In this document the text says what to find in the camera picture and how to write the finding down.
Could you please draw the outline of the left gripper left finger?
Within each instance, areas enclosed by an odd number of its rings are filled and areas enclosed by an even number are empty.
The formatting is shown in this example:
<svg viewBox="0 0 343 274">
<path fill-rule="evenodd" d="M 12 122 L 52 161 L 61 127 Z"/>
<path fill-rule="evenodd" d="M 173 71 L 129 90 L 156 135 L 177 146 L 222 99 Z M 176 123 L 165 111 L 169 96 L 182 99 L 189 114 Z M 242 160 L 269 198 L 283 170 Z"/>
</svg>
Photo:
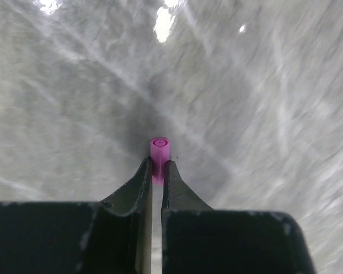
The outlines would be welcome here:
<svg viewBox="0 0 343 274">
<path fill-rule="evenodd" d="M 0 273 L 150 273 L 151 173 L 99 202 L 0 202 Z"/>
</svg>

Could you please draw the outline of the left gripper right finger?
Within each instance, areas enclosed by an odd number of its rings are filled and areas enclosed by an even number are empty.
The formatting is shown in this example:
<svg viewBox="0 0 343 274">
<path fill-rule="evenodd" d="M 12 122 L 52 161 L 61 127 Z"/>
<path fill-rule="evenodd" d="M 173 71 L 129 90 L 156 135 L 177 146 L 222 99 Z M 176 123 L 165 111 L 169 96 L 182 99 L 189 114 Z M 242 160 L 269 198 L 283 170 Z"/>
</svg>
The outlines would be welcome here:
<svg viewBox="0 0 343 274">
<path fill-rule="evenodd" d="M 284 212 L 217 210 L 165 168 L 163 273 L 315 273 L 304 234 Z"/>
</svg>

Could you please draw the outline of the small pink cap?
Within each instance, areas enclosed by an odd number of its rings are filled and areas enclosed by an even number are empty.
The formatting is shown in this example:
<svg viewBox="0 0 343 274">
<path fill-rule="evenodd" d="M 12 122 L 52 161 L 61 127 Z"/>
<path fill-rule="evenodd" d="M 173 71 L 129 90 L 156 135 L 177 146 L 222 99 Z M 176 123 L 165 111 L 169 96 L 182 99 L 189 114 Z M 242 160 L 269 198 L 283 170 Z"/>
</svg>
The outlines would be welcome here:
<svg viewBox="0 0 343 274">
<path fill-rule="evenodd" d="M 170 142 L 167 138 L 155 138 L 150 142 L 150 157 L 153 162 L 152 182 L 163 185 L 165 165 L 170 160 Z"/>
</svg>

